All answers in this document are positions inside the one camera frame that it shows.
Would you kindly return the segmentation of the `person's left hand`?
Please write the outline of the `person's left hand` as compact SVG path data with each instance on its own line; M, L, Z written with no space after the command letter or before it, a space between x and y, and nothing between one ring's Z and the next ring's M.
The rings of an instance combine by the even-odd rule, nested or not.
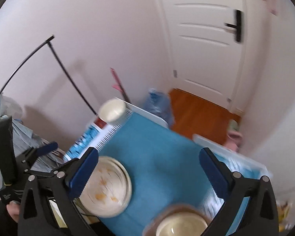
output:
M18 223L20 214L20 204L15 201L11 201L9 204L6 205L6 209L10 217L16 223Z

